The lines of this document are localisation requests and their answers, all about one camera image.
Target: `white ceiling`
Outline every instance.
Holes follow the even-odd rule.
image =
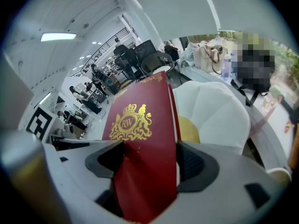
[[[51,82],[53,89],[60,88],[74,61],[90,46],[87,40],[91,33],[118,6],[117,0],[31,0],[8,32],[4,52],[25,84],[42,96],[49,86],[47,79],[55,81]],[[51,31],[73,32],[77,37],[72,41],[40,42],[42,33]]]

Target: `backpack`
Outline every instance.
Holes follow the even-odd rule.
[[[253,49],[253,45],[248,45],[248,49],[241,51],[242,56],[238,57],[236,67],[236,79],[242,84],[238,87],[234,80],[231,85],[246,98],[246,105],[251,107],[258,94],[269,92],[271,87],[270,79],[275,71],[274,55],[269,50]],[[243,89],[255,91],[249,100]]]

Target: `gold lion emblem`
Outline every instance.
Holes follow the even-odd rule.
[[[145,115],[145,106],[135,113],[137,105],[129,104],[128,107],[123,109],[123,116],[116,115],[115,123],[112,123],[111,133],[109,138],[112,140],[146,140],[147,137],[152,135],[149,129],[151,124],[151,114]]]

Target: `white table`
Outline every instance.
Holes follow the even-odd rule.
[[[232,87],[230,84],[230,77],[227,81],[223,81],[220,75],[215,73],[206,73],[194,66],[180,68],[180,72],[194,81],[216,81],[227,85],[246,108],[250,117],[251,126],[262,120],[267,113],[262,107],[262,103],[265,98],[261,95],[256,98],[252,107],[246,106],[245,97]],[[248,96],[248,99],[251,99],[253,91],[244,91]],[[291,127],[289,132],[285,133],[285,125],[287,121],[289,121],[288,112],[281,104],[278,104],[273,114],[262,127],[261,131],[251,137],[261,156],[266,170],[277,167],[285,167],[289,172],[291,171],[287,162],[290,156],[294,132]]]
[[[161,67],[159,67],[158,69],[156,69],[156,70],[153,71],[153,75],[154,75],[154,74],[157,74],[157,73],[159,73],[159,72],[161,72],[161,71],[165,71],[165,72],[167,72],[167,71],[169,71],[169,70],[170,70],[170,66],[169,66],[169,65],[161,66]]]

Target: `computer monitor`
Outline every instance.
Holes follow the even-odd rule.
[[[141,43],[139,46],[137,46],[135,48],[135,52],[139,62],[141,63],[144,60],[144,58],[148,57],[151,54],[156,53],[157,50],[154,44],[151,42],[151,40],[147,40]]]

